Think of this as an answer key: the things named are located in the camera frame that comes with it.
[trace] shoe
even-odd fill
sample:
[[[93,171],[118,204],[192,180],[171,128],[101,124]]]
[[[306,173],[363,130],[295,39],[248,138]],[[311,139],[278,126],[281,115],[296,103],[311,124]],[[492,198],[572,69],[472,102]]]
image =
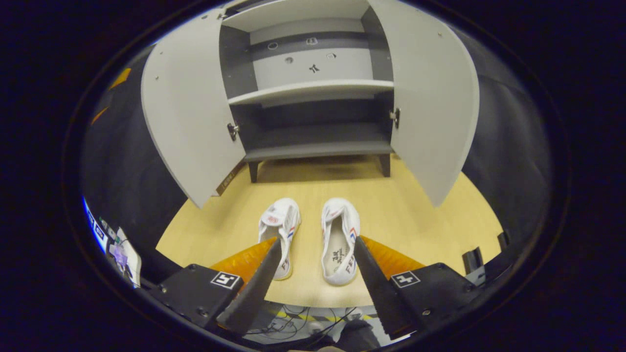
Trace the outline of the shoe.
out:
[[[361,233],[361,220],[354,206],[343,198],[331,198],[322,210],[324,252],[322,272],[326,282],[341,286],[350,283],[357,271],[354,241]]]
[[[294,233],[300,225],[300,210],[291,198],[282,198],[275,201],[261,215],[259,220],[259,243],[278,236],[282,256],[274,274],[274,280],[284,280],[291,275],[291,260],[289,247],[294,239]]]

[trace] gray shelf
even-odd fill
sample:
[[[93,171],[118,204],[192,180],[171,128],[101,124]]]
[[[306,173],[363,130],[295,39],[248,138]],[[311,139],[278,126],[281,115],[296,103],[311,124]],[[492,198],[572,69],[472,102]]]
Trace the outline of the gray shelf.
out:
[[[393,149],[376,123],[276,128],[259,136],[246,150],[244,161],[338,155],[385,154]]]

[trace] cabinet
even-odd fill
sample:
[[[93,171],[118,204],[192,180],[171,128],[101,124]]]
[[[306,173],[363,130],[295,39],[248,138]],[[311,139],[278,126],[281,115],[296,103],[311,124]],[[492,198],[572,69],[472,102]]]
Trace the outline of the cabinet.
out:
[[[478,119],[471,58],[440,20],[399,1],[276,0],[213,9],[156,45],[146,123],[199,207],[240,161],[397,153],[433,205]]]

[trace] black cable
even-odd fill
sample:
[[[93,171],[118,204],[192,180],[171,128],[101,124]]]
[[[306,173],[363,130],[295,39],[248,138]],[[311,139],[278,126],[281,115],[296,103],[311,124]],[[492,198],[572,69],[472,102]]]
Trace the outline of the black cable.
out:
[[[306,318],[304,318],[304,324],[303,324],[301,327],[299,327],[299,328],[295,328],[295,325],[294,325],[295,330],[294,330],[294,332],[293,332],[290,336],[288,336],[288,337],[286,337],[286,338],[272,338],[272,337],[270,337],[270,336],[265,336],[265,338],[268,338],[268,339],[273,339],[273,340],[277,340],[277,341],[284,341],[284,340],[287,340],[287,339],[291,339],[292,337],[294,337],[295,335],[297,335],[298,331],[300,331],[302,328],[304,328],[304,326],[307,324],[307,319],[309,318],[309,312],[310,312],[310,309],[311,309],[311,308],[310,308],[310,307],[308,307],[308,310],[307,310],[307,307],[305,307],[305,308],[302,310],[302,312],[304,312],[305,310],[307,310],[307,316],[306,316]],[[286,322],[286,323],[285,323],[285,325],[284,325],[282,328],[280,328],[279,330],[277,330],[277,332],[282,331],[282,329],[284,329],[284,328],[285,328],[285,326],[287,326],[287,324],[289,324],[289,321],[288,321],[288,322]]]
[[[337,320],[334,324],[329,325],[326,329],[318,332],[318,334],[321,334],[322,332],[326,331],[326,333],[324,333],[322,336],[320,336],[320,338],[318,338],[317,340],[313,341],[312,343],[309,343],[308,345],[302,347],[302,349],[308,348],[308,347],[310,347],[310,346],[312,346],[312,345],[322,341],[322,339],[325,338],[328,335],[328,333],[331,332],[331,329],[334,328],[335,325],[339,324],[340,321],[342,321],[343,319],[348,317],[348,315],[350,315],[350,313],[352,313],[352,311],[355,310],[355,309],[356,309],[356,307],[352,308],[352,310],[350,310],[348,313],[346,313],[346,315],[344,315],[343,317],[339,318],[339,320]]]
[[[283,304],[283,306],[282,306],[282,307],[283,307],[286,311],[290,311],[290,312],[292,312],[293,314],[298,314],[298,315],[300,315],[300,314],[304,313],[304,311],[305,311],[305,310],[307,310],[307,307],[304,307],[304,308],[302,308],[302,310],[301,310],[299,313],[296,313],[296,312],[291,311],[291,310],[290,310],[289,308],[287,308],[287,306],[285,306],[284,304]],[[261,329],[261,331],[260,331],[260,332],[256,332],[256,333],[249,333],[248,335],[267,334],[267,333],[269,332],[269,330],[270,330],[270,329],[274,329],[274,331],[273,331],[273,332],[279,333],[279,332],[281,332],[284,328],[286,328],[286,327],[287,327],[287,325],[288,325],[288,324],[289,324],[292,320],[294,320],[294,318],[295,318],[295,316],[292,316],[292,317],[291,317],[291,318],[290,318],[290,319],[289,319],[289,320],[288,320],[285,324],[283,324],[283,326],[282,326],[280,329],[275,329],[273,326],[271,326],[271,327],[269,327],[269,328],[266,328],[266,329],[265,329],[265,331],[263,331],[263,329]],[[297,334],[297,333],[298,333],[298,331],[300,331],[300,329],[296,329],[296,331],[295,331],[295,333],[294,333],[294,335],[293,335],[293,336],[295,336],[295,334]]]

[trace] white cabinet door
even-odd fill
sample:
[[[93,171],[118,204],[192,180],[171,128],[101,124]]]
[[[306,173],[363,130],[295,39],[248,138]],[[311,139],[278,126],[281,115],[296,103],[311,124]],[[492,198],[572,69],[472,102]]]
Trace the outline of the white cabinet door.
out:
[[[239,136],[233,141],[227,128],[234,121],[220,68],[217,17],[224,11],[203,13],[168,33],[150,53],[141,80],[156,149],[199,208],[245,155]]]
[[[456,182],[478,121],[478,77],[470,54],[440,20],[396,0],[369,0],[389,43],[394,109],[391,146],[432,204]]]

